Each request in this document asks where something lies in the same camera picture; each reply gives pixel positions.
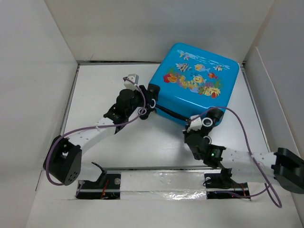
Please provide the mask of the blue hard-shell suitcase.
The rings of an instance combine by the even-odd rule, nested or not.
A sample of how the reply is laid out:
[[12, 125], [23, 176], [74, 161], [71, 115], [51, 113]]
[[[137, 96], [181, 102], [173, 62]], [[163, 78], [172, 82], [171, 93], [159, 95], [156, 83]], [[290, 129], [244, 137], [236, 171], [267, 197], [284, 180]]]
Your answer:
[[202, 135], [220, 124], [224, 107], [229, 103], [239, 65], [236, 61], [176, 43], [148, 83], [152, 98], [141, 119], [155, 111], [158, 115], [182, 124], [193, 115], [202, 120]]

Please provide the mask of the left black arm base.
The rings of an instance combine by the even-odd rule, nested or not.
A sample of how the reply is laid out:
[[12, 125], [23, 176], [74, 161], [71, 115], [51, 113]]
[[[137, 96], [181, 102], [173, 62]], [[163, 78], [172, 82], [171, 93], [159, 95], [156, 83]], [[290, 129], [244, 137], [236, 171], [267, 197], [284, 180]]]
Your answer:
[[80, 200], [119, 200], [121, 173], [110, 172], [102, 168], [99, 164], [91, 162], [100, 171], [96, 181], [80, 180], [76, 190], [76, 199]]

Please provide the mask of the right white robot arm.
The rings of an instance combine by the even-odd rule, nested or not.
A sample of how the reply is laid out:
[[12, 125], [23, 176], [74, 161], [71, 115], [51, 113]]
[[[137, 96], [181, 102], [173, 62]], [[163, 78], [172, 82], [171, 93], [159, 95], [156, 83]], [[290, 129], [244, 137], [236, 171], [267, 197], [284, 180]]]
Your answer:
[[233, 150], [210, 143], [210, 137], [199, 131], [183, 131], [184, 142], [194, 159], [211, 168], [227, 169], [219, 175], [220, 183], [230, 187], [235, 182], [260, 182], [281, 186], [296, 193], [304, 193], [304, 161], [286, 148], [276, 152], [260, 153]]

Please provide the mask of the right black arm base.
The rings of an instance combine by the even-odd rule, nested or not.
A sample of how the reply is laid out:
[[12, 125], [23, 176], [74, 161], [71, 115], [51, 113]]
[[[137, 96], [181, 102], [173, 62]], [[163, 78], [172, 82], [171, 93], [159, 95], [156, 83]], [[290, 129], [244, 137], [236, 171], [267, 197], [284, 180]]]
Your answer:
[[236, 183], [231, 179], [221, 178], [220, 173], [204, 174], [203, 186], [206, 188], [206, 197], [208, 200], [239, 199], [238, 196], [249, 196], [249, 187], [247, 183]]

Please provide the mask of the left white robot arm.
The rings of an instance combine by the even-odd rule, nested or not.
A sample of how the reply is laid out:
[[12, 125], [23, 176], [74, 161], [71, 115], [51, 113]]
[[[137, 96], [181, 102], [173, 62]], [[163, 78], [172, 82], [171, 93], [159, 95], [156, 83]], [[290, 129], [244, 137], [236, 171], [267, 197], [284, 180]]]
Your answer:
[[55, 186], [68, 186], [81, 174], [82, 156], [106, 137], [115, 135], [144, 114], [148, 99], [141, 87], [120, 91], [114, 105], [92, 126], [71, 130], [54, 138], [44, 170]]

